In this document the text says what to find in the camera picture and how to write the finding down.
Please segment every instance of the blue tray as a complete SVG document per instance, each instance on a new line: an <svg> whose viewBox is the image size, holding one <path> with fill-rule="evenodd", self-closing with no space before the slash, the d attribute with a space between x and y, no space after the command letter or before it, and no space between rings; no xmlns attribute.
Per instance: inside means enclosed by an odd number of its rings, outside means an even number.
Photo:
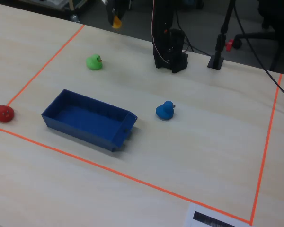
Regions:
<svg viewBox="0 0 284 227"><path fill-rule="evenodd" d="M114 151L130 133L137 116L119 107L63 90L42 113L49 128Z"/></svg>

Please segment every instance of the black office chair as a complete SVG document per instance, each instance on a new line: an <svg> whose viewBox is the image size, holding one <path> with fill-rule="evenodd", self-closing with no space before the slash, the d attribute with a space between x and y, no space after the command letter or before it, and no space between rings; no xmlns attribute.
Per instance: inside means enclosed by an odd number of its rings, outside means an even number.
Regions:
<svg viewBox="0 0 284 227"><path fill-rule="evenodd" d="M259 0L258 11L264 18L262 27L268 28L270 25L275 31L246 33L246 36L238 34L235 36L232 46L235 49L239 49L242 46L241 39L244 38L278 41L279 47L269 68L270 71L274 71L284 50L284 0Z"/></svg>

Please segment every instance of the black stand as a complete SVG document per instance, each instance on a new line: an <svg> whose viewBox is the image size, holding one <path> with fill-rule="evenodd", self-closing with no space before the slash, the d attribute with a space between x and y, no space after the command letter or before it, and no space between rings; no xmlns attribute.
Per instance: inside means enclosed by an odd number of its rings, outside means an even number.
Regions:
<svg viewBox="0 0 284 227"><path fill-rule="evenodd" d="M225 34L228 31L228 24L229 24L229 20L231 18L232 10L235 6L235 1L236 0L230 0L230 2L229 2L228 9L227 9L226 16L225 16L225 20L224 20L224 23L221 27L221 34L219 34L218 38L217 38L217 44L216 44L216 48L215 48L216 52L215 52L214 55L211 56L209 63L207 65L208 68L220 70L220 68L222 66L224 58L221 57L221 52L223 51L224 46L225 46L225 42L226 42L226 35Z"/></svg>
<svg viewBox="0 0 284 227"><path fill-rule="evenodd" d="M187 68L186 53L182 53L185 34L170 29L173 22L175 0L155 0L152 20L153 56L156 68L167 68L177 73Z"/></svg>

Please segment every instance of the orange tape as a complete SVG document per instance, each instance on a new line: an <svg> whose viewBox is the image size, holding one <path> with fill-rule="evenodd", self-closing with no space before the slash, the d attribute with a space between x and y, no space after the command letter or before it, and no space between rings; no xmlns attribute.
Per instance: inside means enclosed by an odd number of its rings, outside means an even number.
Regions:
<svg viewBox="0 0 284 227"><path fill-rule="evenodd" d="M7 105L10 105L26 88L27 86L46 68L46 66L70 43L70 41L72 39L74 39L74 37L77 36L77 34L84 28L85 25L82 25L81 28L58 50L58 52L24 85L24 87L8 102ZM282 74L280 74L280 77L279 77L279 81L278 81L278 84L280 85L281 84L281 80L282 80ZM263 171L264 171L264 165L265 165L265 160L266 160L266 155L267 155L267 149L268 149L268 144L269 144L269 137L270 137L270 132L271 132L271 127L272 127L272 123L273 123L273 118L274 118L274 113L275 113L275 106L276 106L276 102L277 102L277 98L278 98L278 93L279 93L279 88L277 87L276 89L276 92L275 92L275 99L274 99L274 104L273 104L273 108L272 108L272 111L271 111L271 115L270 115L270 121L269 121L269 125L268 125L268 130L267 130L267 136L266 136L266 142L265 142L265 147L264 147L264 154L263 154L263 157L262 157L262 163L261 163L261 168L260 168L260 174L259 174L259 178L258 178L258 183L257 183L257 190L256 190L256 195L255 195L255 198L254 198L254 203L253 203L253 207L252 207L252 212L251 212L251 216L250 216L250 220L245 220L243 218L240 218L238 216L235 216L233 214L230 214L228 212L225 212L223 210L219 210L217 208L214 208L212 206L209 206L209 205L206 205L204 203L201 203L201 202L198 202L198 201L195 201L195 200L192 200L188 197L185 197L185 196L182 196L180 194L177 194L177 193L174 193L174 192L171 192L171 191L168 191L166 189L163 189L163 188L160 188L158 186L155 186L153 184L150 184L150 183L147 183L147 182L144 182L142 180L139 180L137 178L134 178L132 176L129 176L129 175L126 175L126 174L123 174L121 172L118 172L114 169L111 169L111 168L108 168L106 166L103 166L103 165L100 165L98 163L95 163L95 162L92 162L92 161L89 161L87 159L84 159L82 157L79 157L79 156L76 156L76 155L73 155L73 154L70 154L70 153L67 153L65 151L62 151L62 150L59 150L59 149L56 149L56 148L53 148L53 147L50 147L48 145L45 145L45 144L42 144L42 143L39 143L37 141L34 141L34 140L31 140L29 138L26 138L24 136L21 136L21 135L18 135L16 133L13 133L13 132L10 132L10 131L7 131L5 129L1 129L0 128L0 131L2 132L5 132L7 134L10 134L10 135L13 135L13 136L16 136L20 139L23 139L23 140L26 140L28 142L31 142L31 143L34 143L36 145L39 145L41 147L44 147L44 148L47 148L47 149L50 149L50 150L53 150L53 151L56 151L60 154L63 154L63 155L66 155L66 156L69 156L69 157L72 157L74 159L77 159L77 160L80 160L80 161L83 161L85 163L88 163L88 164L91 164L93 166L97 166L101 169L104 169L104 170L107 170L109 172L112 172L112 173L115 173L117 175L120 175L120 176L123 176L125 178L128 178L130 180L133 180L133 181L136 181L138 183L141 183L141 184L144 184L148 187L151 187L153 189L156 189L156 190L159 190L161 192L164 192L164 193L167 193L167 194L170 194L170 195L173 195L173 196L176 196L180 199L183 199L183 200L186 200L188 202L192 202L192 203L195 203L197 205L200 205L200 206L203 206L205 208L208 208L208 209L211 209L211 210L214 210L218 213L221 213L223 215L226 215L226 216L229 216L231 218L234 218L236 220L239 220L239 221L242 221L244 223L247 223L249 225L252 226L253 224L253 220L254 220L254 216L255 216L255 211L256 211L256 207L257 207L257 201L258 201L258 196L259 196L259 192L260 192L260 186L261 186L261 182L262 182L262 177L263 177Z"/></svg>
<svg viewBox="0 0 284 227"><path fill-rule="evenodd" d="M206 204L204 204L204 203L201 203L201 202L192 200L192 199L190 199L190 198L188 198L188 197L185 197L185 196L179 195L179 194L177 194L177 193L168 191L168 190L166 190L166 189L160 188L160 187L155 186L155 185L153 185L153 184L151 184L151 183L147 183L147 182L145 182L145 181L139 180L139 179L137 179L137 178L135 178L135 177L129 176L129 175L124 174L124 173L121 173L121 172L119 172L119 171L116 171L116 170L114 170L114 169L108 168L108 167L103 166L103 165L101 165L101 164L98 164L98 163L89 161L89 160L87 160L87 159L84 159L84 158L82 158L82 157L79 157L79 156L76 156L76 155L67 153L67 152L62 151L62 150L59 150L59 149L57 149L57 148L53 148L53 147L50 147L50 146L48 146L48 145L39 143L39 142L37 142L37 141L31 140L31 139L29 139L29 138L26 138L26 137L24 137L24 136L20 136L20 135L18 135L18 134L13 133L13 132L7 131L7 130L5 130L5 129L1 129L1 128L0 128L0 131L5 132L5 133L10 134L10 135L13 135L13 136L16 136L16 137L21 138L21 139L23 139L23 140L26 140L26 141L28 141L28 142L34 143L34 144L39 145L39 146L41 146L41 147L44 147L44 148L47 148L47 149L56 151L56 152L58 152L58 153L60 153L60 154L63 154L63 155L72 157L72 158L77 159L77 160L80 160L80 161L82 161L82 162L86 162L86 163L91 164L91 165L93 165L93 166L99 167L99 168L101 168L101 169L107 170L107 171L112 172L112 173L114 173L114 174L123 176L123 177L125 177L125 178L130 179L130 180L133 180L133 181L136 181L136 182L138 182L138 183L141 183L141 184L144 184L144 185L146 185L146 186L149 186L149 187L151 187L151 188L153 188L153 189L157 189L157 190L159 190L159 191L161 191L161 192L165 192L165 193L167 193L167 194L176 196L176 197L178 197L178 198L180 198L180 199L186 200L186 201L188 201L188 202L195 203L195 204L197 204L197 205L206 207L206 208L208 208L208 209L214 210L214 211L216 211L216 212L219 212L219 213L221 213L221 214L224 214L224 215L226 215L226 216L229 216L229 217L231 217L231 218L234 218L234 219L237 219L237 220L239 220L239 221L242 221L242 222L245 222L245 223L249 224L249 221L248 221L248 220L245 220L245 219L240 218L240 217L238 217L238 216L235 216L235 215L233 215L233 214L227 213L227 212L225 212L225 211L223 211L223 210L219 210L219 209L217 209L217 208L211 207L211 206L206 205Z"/></svg>
<svg viewBox="0 0 284 227"><path fill-rule="evenodd" d="M12 98L12 100L7 103L7 105L10 105L24 90L27 88L27 86L46 68L46 66L70 43L71 40L73 40L77 34L84 28L85 25L82 25L78 31L57 51L57 53L54 54L53 57L24 85L24 87Z"/></svg>
<svg viewBox="0 0 284 227"><path fill-rule="evenodd" d="M282 81L282 74L280 74L279 77L279 81L278 84L281 85L281 81ZM256 207L257 207L257 200L259 198L259 193L260 193L260 187L261 187L261 182L262 182L262 177L263 177L263 171L264 171L264 166L265 166L265 160L266 160L266 155L267 155L267 149L268 149L268 144L269 144L269 138L270 138L270 132L271 132L271 127L273 125L273 119L274 119L274 114L275 114L275 106L276 106L276 102L278 100L278 94L279 94L279 87L277 87L276 91L275 91L275 99L274 99L274 104L273 104L273 108L271 110L271 114L270 114L270 120L269 120L269 125L268 125L268 130L267 130L267 135L266 135L266 141L265 141L265 147L264 147L264 153L263 153L263 157L262 157L262 163L261 163L261 168L260 168L260 174L259 174L259 179L257 182L257 190L256 190L256 195L255 195L255 199L254 199L254 204L252 206L252 211L251 211L251 215L250 215L250 222L249 224L252 226L253 222L254 222L254 217L255 217L255 212L256 212Z"/></svg>

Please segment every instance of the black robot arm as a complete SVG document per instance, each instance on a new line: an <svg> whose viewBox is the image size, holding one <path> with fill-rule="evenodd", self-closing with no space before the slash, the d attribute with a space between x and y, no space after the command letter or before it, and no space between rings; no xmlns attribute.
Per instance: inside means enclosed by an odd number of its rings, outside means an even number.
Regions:
<svg viewBox="0 0 284 227"><path fill-rule="evenodd" d="M114 23L115 16L122 19L130 0L103 0L106 4L108 21ZM171 29L177 0L153 0L151 36L153 55L157 68L171 69L177 73L187 67L188 55L183 53L185 34Z"/></svg>

